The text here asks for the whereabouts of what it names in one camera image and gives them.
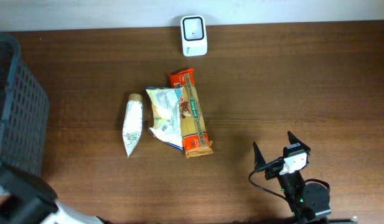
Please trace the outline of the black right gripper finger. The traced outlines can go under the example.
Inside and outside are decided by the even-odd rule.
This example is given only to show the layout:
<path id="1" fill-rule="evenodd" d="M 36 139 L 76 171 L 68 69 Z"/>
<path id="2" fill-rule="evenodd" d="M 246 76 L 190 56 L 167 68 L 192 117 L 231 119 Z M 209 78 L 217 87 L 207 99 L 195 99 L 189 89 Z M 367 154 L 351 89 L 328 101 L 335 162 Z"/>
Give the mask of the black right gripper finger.
<path id="1" fill-rule="evenodd" d="M 305 143 L 303 143 L 301 140 L 299 140 L 297 137 L 295 137 L 295 135 L 292 132 L 288 131 L 287 134 L 288 134 L 290 144 L 299 143 L 306 152 L 311 151 L 311 148 L 307 146 Z"/>
<path id="2" fill-rule="evenodd" d="M 261 170 L 266 165 L 266 161 L 255 141 L 253 142 L 253 150 L 255 157 L 255 170 Z"/>

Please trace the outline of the orange spaghetti packet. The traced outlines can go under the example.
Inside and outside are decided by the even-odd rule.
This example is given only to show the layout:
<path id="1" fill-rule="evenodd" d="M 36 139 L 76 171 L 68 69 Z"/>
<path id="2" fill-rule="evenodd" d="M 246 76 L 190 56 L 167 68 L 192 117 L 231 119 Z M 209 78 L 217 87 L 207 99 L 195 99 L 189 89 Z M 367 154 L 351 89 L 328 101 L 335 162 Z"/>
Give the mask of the orange spaghetti packet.
<path id="1" fill-rule="evenodd" d="M 181 88 L 179 103 L 182 143 L 187 158 L 213 154 L 212 142 L 195 87 L 194 69 L 168 74 L 171 88 Z"/>

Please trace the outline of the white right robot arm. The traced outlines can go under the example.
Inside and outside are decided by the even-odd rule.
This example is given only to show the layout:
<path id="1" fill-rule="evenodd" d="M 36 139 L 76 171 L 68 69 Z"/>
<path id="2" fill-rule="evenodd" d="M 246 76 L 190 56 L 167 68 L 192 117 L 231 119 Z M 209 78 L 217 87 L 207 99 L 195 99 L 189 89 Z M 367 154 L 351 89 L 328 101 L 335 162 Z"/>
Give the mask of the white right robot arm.
<path id="1" fill-rule="evenodd" d="M 288 131 L 289 145 L 283 155 L 267 163 L 257 145 L 253 143 L 255 166 L 248 176 L 250 184 L 266 193 L 286 201 L 291 209 L 294 223 L 328 223 L 331 214 L 330 185 L 318 179 L 303 179 L 300 173 L 308 164 L 311 148 Z M 252 181 L 253 175 L 264 172 L 265 179 L 277 179 L 282 194 L 259 186 Z"/>

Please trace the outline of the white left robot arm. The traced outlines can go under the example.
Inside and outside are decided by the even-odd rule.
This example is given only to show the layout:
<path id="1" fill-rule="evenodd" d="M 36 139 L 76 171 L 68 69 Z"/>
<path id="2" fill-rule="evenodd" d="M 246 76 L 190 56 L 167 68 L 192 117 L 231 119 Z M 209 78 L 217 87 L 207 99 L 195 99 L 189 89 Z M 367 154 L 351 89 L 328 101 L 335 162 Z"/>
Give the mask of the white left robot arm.
<path id="1" fill-rule="evenodd" d="M 41 178 L 15 167 L 0 166 L 0 224 L 108 223 L 59 202 Z"/>

